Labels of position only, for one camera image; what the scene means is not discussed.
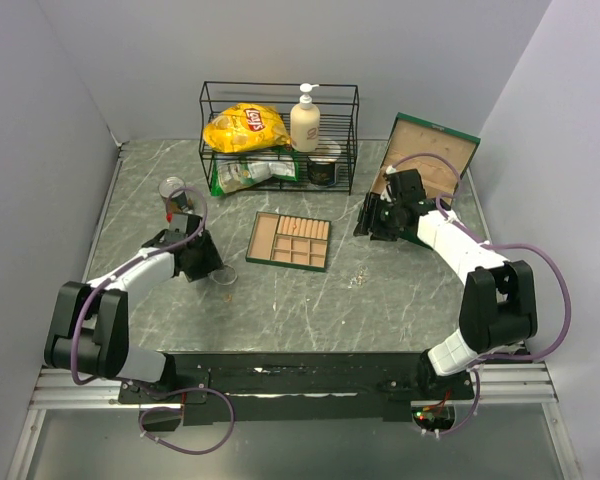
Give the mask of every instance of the lay's logo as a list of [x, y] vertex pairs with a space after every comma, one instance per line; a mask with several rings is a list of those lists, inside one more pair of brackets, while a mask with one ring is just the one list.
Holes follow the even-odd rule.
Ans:
[[264, 130], [262, 116], [260, 116], [260, 112], [258, 110], [255, 108], [247, 108], [245, 109], [244, 113], [247, 116], [247, 125], [249, 126], [249, 130], [252, 132]]

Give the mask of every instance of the wire rack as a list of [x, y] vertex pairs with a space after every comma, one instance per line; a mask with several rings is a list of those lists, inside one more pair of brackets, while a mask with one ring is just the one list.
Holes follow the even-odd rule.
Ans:
[[[200, 112], [202, 128], [200, 130], [200, 146], [198, 152], [204, 169], [207, 185], [211, 189], [215, 162], [219, 156], [227, 159], [235, 155], [214, 152], [203, 140], [202, 131], [207, 123], [220, 115], [224, 110], [236, 103], [257, 103], [275, 106], [282, 117], [287, 131], [289, 114], [300, 97], [300, 84], [297, 83], [256, 83], [256, 82], [216, 82], [206, 81], [200, 92]], [[358, 109], [360, 97], [357, 85], [320, 84], [312, 93], [314, 104], [320, 108], [320, 141], [326, 145], [328, 140], [340, 146], [340, 154], [320, 154], [321, 157], [335, 158], [336, 182], [329, 187], [320, 187], [309, 181], [306, 154], [296, 155], [297, 181], [271, 178], [249, 187], [251, 190], [285, 190], [298, 192], [347, 192], [351, 194], [353, 176], [358, 159]], [[281, 153], [271, 150], [258, 151], [257, 161], [263, 158], [271, 161], [285, 161]]]

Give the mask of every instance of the gray marble tabletop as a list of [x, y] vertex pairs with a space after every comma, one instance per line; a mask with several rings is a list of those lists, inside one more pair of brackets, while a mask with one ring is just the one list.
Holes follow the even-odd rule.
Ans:
[[[163, 351], [422, 351], [457, 325], [462, 284], [434, 252], [406, 241], [353, 237], [358, 209], [386, 143], [363, 141], [353, 193], [242, 191], [208, 194], [197, 141], [131, 142], [111, 197], [89, 278], [132, 257], [165, 228], [158, 183], [171, 175], [207, 197], [207, 227], [238, 280], [183, 277], [157, 286], [133, 312], [131, 341]], [[484, 234], [468, 185], [454, 205]], [[326, 273], [247, 263], [255, 213], [332, 222]]]

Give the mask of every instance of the pump bottle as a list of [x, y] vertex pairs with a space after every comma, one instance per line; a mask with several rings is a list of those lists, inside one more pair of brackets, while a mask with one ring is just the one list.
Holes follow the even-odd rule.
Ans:
[[291, 109], [291, 145], [298, 152], [313, 152], [318, 146], [320, 109], [313, 104], [309, 93], [319, 86], [309, 83], [300, 85], [300, 103]]

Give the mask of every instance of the yellow chip bag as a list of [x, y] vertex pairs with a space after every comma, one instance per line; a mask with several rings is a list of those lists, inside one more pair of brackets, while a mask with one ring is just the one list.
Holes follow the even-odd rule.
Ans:
[[239, 153], [290, 143], [275, 107], [238, 103], [204, 127], [204, 141], [215, 151]]

